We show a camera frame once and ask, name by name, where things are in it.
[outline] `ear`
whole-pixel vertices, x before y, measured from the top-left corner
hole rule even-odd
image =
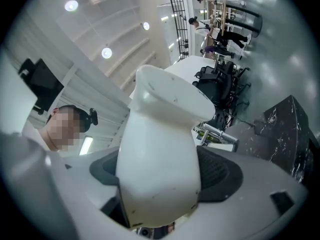
[[[53,110],[52,110],[52,112],[51,112],[51,116],[53,117],[56,113],[58,113],[59,112],[59,108],[54,108]]]

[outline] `television screen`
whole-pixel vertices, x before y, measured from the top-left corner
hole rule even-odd
[[[44,111],[49,110],[64,88],[42,59],[35,64],[34,72],[27,84],[38,98],[35,105]]]

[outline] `round ceiling light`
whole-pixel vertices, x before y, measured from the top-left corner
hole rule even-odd
[[[112,55],[112,51],[110,48],[104,48],[101,52],[102,57],[104,57],[105,59],[109,59]]]
[[[149,23],[148,23],[148,22],[143,23],[143,28],[144,28],[145,30],[150,29]]]
[[[78,8],[78,2],[76,0],[70,0],[70,1],[65,3],[64,8],[68,12],[75,11]]]

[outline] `metal rail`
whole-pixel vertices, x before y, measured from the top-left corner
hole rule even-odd
[[[174,17],[174,21],[178,39],[179,54],[181,56],[180,60],[183,60],[189,56],[190,46],[190,40],[188,39],[188,19],[186,18],[185,3],[184,0],[170,0],[170,2],[172,6],[172,14],[177,14]]]

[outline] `white ceiling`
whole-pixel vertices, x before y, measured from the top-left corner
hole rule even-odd
[[[135,70],[140,65],[165,69],[171,64],[166,42],[161,40],[164,32],[153,34],[161,24],[153,0],[106,0],[98,4],[76,0],[79,6],[71,12],[64,8],[67,1],[40,0],[63,32],[128,95],[135,87]],[[148,31],[141,24],[145,21],[150,23]],[[105,47],[112,50],[109,59],[101,55]]]

